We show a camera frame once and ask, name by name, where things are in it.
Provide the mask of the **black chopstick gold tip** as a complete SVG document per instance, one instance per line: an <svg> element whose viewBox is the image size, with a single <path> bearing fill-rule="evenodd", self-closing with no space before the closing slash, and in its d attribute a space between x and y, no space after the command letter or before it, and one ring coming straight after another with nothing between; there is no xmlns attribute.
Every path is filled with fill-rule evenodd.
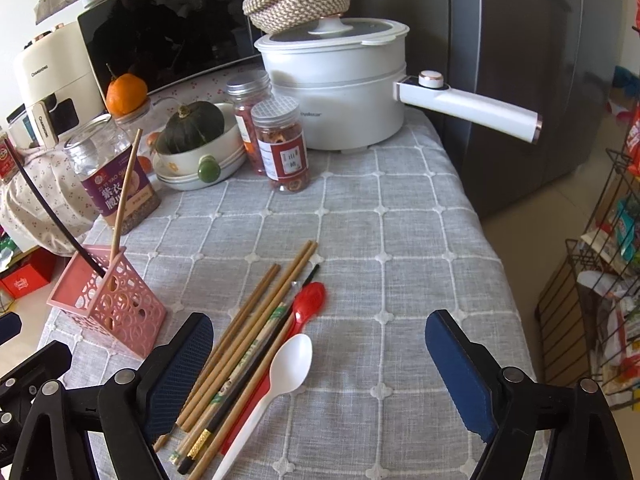
<svg viewBox="0 0 640 480"><path fill-rule="evenodd" d="M58 229L64 235L66 240L70 244L72 244L73 248L76 249L76 252L78 253L78 255L80 255L81 258L83 258L85 260L85 262L88 263L88 265L92 267L92 270L94 272L96 272L96 274L98 274L100 278L104 278L106 271L105 271L104 267L102 266L102 264L99 263L98 260L93 258L93 256L90 254L90 252L88 252L88 250L78 242L78 239L73 236L73 234L70 232L70 230L67 229L66 226L64 226L64 223L62 222L62 220L60 218L58 218L58 215L49 206L49 204L47 203L46 199L42 196L42 194L38 190L37 185L35 185L35 183L32 182L32 178L29 177L29 174L24 169L23 164L20 162L20 160L18 159L17 154L15 154L15 152L12 150L12 148L9 149L9 153L11 154L11 157L12 157L13 161L15 162L15 165L17 166L18 171L23 176L23 179L25 180L25 183L28 185L28 187L32 191L32 194L35 195L36 200L38 200L38 203L40 203L40 206L47 213L49 218L58 227Z"/></svg>

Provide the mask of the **brown wooden chopstick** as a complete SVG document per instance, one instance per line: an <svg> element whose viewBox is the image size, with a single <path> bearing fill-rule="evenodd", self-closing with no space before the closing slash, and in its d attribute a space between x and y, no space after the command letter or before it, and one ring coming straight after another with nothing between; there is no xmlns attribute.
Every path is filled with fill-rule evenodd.
<svg viewBox="0 0 640 480"><path fill-rule="evenodd" d="M134 136L134 142L131 144L131 152L128 159L128 164L124 177L122 178L122 192L120 193L120 200L118 203L118 209L116 219L114 223L113 236L110 250L110 263L113 263L119 253L120 238L122 237L122 224L126 216L126 203L128 200L128 188L131 183L131 176L134 173L134 166L136 166L138 148L142 137L143 130L137 128L136 135Z"/></svg>

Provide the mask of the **wooden chopstick leftmost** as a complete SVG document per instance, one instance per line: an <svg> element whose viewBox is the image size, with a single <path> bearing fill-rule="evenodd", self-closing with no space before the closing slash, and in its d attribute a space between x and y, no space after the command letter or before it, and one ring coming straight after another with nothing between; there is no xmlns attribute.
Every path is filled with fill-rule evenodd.
<svg viewBox="0 0 640 480"><path fill-rule="evenodd" d="M225 398L230 393L229 388L238 384L240 375L236 372L245 372L245 358L254 352L252 344L265 339L266 326L273 326L272 312L277 310L278 303L290 285L291 270L286 269L254 315L244 325L239 325L234 320L234 332L218 344L216 353L205 367L204 378L198 378L194 385L194 395L190 396L178 417L177 426L184 431L184 438L170 456L172 464L177 465L179 458L186 457L188 445L196 443L196 435L204 429L205 421L220 408L215 402L215 396L222 392Z"/></svg>

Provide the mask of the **printed pattern chopstick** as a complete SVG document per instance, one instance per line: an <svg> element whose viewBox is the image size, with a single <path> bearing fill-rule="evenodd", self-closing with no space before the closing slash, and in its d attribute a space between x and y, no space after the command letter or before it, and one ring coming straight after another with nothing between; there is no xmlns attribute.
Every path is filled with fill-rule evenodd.
<svg viewBox="0 0 640 480"><path fill-rule="evenodd" d="M276 336L280 330L280 326L286 321L288 311L290 307L285 302L281 302L270 314L266 324L260 330L259 334L247 348L244 356L239 360L238 364L230 373L224 384L220 387L217 393L210 399L209 404L205 411L201 414L201 417L196 422L195 426L189 432L189 434L183 439L183 441L175 449L175 452L169 456L169 461L178 466L186 454L198 440L198 437L202 431L207 427L210 420L220 410L221 405L224 405L228 399L231 398L232 393L238 388L240 381L250 376L250 366L259 361L260 352L266 350L269 347L270 339Z"/></svg>

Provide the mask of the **grey checked tablecloth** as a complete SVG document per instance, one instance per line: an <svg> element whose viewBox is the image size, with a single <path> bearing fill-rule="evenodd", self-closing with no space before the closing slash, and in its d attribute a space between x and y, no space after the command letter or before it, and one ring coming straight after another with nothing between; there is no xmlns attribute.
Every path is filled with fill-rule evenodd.
<svg viewBox="0 0 640 480"><path fill-rule="evenodd" d="M266 271L303 244L326 286L306 325L303 387L270 405L235 479L466 479L483 443L466 430L425 348L445 309L502 365L532 366L503 265L426 117L390 140L313 152L311 181L285 194L248 168L198 191L160 190L124 239L167 308L163 339L201 311L222 333Z"/></svg>

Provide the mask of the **pink perforated utensil basket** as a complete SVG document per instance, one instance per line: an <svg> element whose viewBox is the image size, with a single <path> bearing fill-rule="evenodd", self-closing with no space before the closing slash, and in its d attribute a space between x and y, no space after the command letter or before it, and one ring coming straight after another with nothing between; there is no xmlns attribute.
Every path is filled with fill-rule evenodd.
<svg viewBox="0 0 640 480"><path fill-rule="evenodd" d="M113 341L119 349L146 358L165 321L165 307L124 252L112 257L107 246L87 250L106 266L105 274L97 274L80 255L73 256L52 289L48 305L64 311L85 330Z"/></svg>

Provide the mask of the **wooden chopstick under spoon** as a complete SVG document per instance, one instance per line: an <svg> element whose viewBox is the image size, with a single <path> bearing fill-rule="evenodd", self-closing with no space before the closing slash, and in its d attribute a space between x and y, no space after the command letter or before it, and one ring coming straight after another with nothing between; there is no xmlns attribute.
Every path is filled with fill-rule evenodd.
<svg viewBox="0 0 640 480"><path fill-rule="evenodd" d="M256 370L254 370L254 374L245 385L245 388L242 390L240 396L238 397L238 400L236 400L235 404L233 405L233 408L221 423L221 426L214 433L213 437L210 437L208 439L208 445L206 446L205 451L201 454L200 459L190 472L189 479L198 480L203 474L206 473L209 464L216 457L219 449L221 448L221 445L223 445L224 441L227 439L228 433L231 431L236 421L243 413L245 405L252 397L254 390L262 381L262 375L265 374L266 370L268 370L271 360L278 352L282 342L285 340L285 336L292 326L294 318L295 315L293 313L288 316L288 319L280 329L280 332L277 334L276 339L272 344L270 344L266 354L259 361L258 367L256 368Z"/></svg>

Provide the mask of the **red cardboard box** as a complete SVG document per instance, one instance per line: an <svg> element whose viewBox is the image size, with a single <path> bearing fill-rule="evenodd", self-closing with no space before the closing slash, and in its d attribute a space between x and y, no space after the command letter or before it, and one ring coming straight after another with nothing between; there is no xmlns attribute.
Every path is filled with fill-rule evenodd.
<svg viewBox="0 0 640 480"><path fill-rule="evenodd" d="M14 299L27 296L50 283L56 260L47 249L33 249L1 273L1 286Z"/></svg>

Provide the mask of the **white plastic spoon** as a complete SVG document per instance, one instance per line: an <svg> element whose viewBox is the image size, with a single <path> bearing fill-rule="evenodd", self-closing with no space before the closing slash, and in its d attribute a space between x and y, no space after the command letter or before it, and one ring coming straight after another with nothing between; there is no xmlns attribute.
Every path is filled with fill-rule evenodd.
<svg viewBox="0 0 640 480"><path fill-rule="evenodd" d="M305 381L312 362L312 341L306 334L296 334L274 355L269 370L270 388L258 401L244 422L228 452L218 465L213 480L222 480L232 468L250 436L262 420L269 405L279 396L291 393Z"/></svg>

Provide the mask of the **floral beige tablecloth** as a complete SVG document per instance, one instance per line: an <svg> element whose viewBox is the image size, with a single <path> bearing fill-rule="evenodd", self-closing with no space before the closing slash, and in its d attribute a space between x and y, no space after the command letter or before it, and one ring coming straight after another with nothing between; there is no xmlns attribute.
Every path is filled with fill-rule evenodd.
<svg viewBox="0 0 640 480"><path fill-rule="evenodd" d="M261 68L262 62L249 60L174 84L151 96L151 117L140 128L147 136L162 130L180 104L194 101L224 102L229 78ZM24 166L32 183L64 226L81 242L99 218L99 211L80 184L72 163L62 148L41 151ZM39 246L62 257L75 249L35 198L21 174L1 185L1 226L19 248Z"/></svg>

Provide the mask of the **small red label jar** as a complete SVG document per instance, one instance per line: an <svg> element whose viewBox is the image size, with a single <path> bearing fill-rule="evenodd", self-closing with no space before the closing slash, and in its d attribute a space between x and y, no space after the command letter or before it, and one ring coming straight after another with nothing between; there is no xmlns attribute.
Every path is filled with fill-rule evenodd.
<svg viewBox="0 0 640 480"><path fill-rule="evenodd" d="M0 180L2 184L8 184L18 174L16 160L18 156L14 146L4 131L0 132Z"/></svg>

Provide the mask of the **large purple label jar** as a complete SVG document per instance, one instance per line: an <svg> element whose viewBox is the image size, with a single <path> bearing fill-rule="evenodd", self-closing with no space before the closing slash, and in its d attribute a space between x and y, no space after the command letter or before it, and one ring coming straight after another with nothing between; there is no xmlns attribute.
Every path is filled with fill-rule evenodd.
<svg viewBox="0 0 640 480"><path fill-rule="evenodd" d="M128 134L110 114L102 114L79 128L65 142L64 152L93 205L105 223L114 228L131 155ZM140 162L136 162L127 191L122 234L138 226L158 206L160 196Z"/></svg>

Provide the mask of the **dark green pumpkin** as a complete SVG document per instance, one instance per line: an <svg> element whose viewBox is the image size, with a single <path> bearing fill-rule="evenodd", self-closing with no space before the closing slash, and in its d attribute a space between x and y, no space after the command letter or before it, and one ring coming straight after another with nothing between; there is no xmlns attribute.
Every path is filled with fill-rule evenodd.
<svg viewBox="0 0 640 480"><path fill-rule="evenodd" d="M224 114L213 103L196 101L180 105L154 142L164 155L182 154L201 148L224 134Z"/></svg>

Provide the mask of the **front red label jar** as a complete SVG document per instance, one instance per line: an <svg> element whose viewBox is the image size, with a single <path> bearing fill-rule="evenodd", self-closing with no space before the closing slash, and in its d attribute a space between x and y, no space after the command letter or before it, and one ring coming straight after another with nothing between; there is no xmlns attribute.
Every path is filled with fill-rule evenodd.
<svg viewBox="0 0 640 480"><path fill-rule="evenodd" d="M282 193L297 193L309 184L309 162L298 103L290 96L270 96L252 110L265 173Z"/></svg>

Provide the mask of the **orange tangerine fruit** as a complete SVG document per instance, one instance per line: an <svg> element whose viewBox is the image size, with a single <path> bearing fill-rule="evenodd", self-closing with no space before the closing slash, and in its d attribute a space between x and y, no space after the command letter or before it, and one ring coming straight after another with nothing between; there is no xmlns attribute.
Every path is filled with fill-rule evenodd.
<svg viewBox="0 0 640 480"><path fill-rule="evenodd" d="M139 107L148 98L148 86L145 81L130 73L116 76L111 66L106 66L111 73L105 96L107 111L114 117L124 117Z"/></svg>

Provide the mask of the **rear red spice jar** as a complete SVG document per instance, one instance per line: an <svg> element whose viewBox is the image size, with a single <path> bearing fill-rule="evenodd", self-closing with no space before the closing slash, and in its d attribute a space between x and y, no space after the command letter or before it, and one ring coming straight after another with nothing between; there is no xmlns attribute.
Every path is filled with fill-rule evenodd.
<svg viewBox="0 0 640 480"><path fill-rule="evenodd" d="M233 105L233 114L250 166L256 174L264 176L266 173L259 151L252 109L256 104L270 98L271 82L269 76L265 70L249 70L240 73L227 81L226 93Z"/></svg>

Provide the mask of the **cream air fryer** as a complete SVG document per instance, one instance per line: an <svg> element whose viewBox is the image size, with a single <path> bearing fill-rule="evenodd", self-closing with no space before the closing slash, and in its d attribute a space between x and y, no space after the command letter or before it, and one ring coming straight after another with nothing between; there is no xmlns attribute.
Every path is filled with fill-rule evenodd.
<svg viewBox="0 0 640 480"><path fill-rule="evenodd" d="M58 138L104 112L79 24L59 24L24 50L25 106L38 142L54 148Z"/></svg>

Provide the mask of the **white electric cooking pot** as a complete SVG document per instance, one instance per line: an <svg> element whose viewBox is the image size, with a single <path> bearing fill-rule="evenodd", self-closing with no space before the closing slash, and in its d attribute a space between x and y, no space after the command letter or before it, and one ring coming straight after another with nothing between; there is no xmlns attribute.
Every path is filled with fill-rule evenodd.
<svg viewBox="0 0 640 480"><path fill-rule="evenodd" d="M352 151L393 136L408 105L537 142L533 110L452 88L434 70L407 73L407 25L382 18L320 18L255 44L277 94L299 104L313 150Z"/></svg>

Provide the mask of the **grey refrigerator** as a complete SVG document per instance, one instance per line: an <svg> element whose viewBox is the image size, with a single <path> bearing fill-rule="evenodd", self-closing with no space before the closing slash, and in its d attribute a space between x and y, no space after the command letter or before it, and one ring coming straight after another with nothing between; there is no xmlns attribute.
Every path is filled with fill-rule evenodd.
<svg viewBox="0 0 640 480"><path fill-rule="evenodd" d="M487 217L565 176L589 156L618 58L623 0L352 0L358 18L406 24L410 74L533 110L527 144L436 116L476 212Z"/></svg>

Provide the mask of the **black microwave oven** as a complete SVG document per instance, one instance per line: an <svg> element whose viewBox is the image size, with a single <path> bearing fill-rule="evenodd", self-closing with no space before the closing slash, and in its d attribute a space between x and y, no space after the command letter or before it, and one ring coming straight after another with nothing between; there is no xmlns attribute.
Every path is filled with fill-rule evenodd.
<svg viewBox="0 0 640 480"><path fill-rule="evenodd" d="M79 15L96 83L130 73L157 92L256 58L244 0L96 0Z"/></svg>

